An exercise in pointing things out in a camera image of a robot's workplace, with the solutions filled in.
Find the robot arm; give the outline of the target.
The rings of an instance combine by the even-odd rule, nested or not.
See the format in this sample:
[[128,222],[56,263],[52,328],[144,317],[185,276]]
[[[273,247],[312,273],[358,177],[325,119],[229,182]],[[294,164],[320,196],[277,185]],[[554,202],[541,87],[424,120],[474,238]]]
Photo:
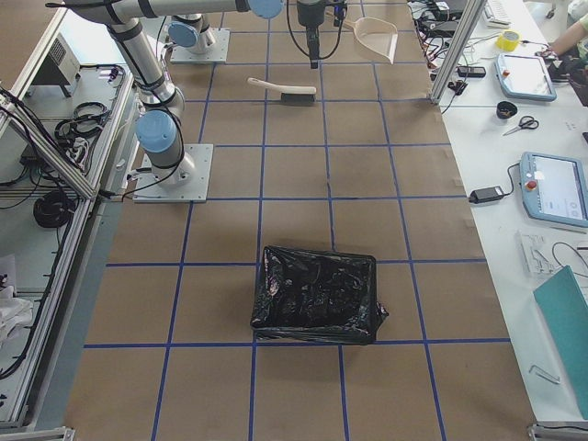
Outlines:
[[136,136],[151,161],[156,185],[180,184],[188,180],[193,167],[181,131],[185,99],[168,76],[143,32],[143,18],[170,16],[172,42],[197,47],[207,35],[207,13],[252,12],[271,19],[278,16],[282,1],[60,1],[48,8],[65,8],[77,16],[106,27],[127,62],[146,114],[136,123]]
[[207,14],[174,15],[167,33],[176,46],[195,54],[210,51],[216,42]]

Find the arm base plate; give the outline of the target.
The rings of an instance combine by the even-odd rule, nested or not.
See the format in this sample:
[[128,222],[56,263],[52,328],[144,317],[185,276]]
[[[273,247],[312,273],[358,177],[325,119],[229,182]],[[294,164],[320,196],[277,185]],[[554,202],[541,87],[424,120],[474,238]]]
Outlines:
[[174,173],[155,168],[140,174],[132,199],[137,203],[203,203],[207,200],[212,144],[186,144],[185,157]]
[[227,28],[208,28],[196,32],[184,27],[170,27],[173,42],[171,62],[175,64],[225,63],[227,61],[230,31]]

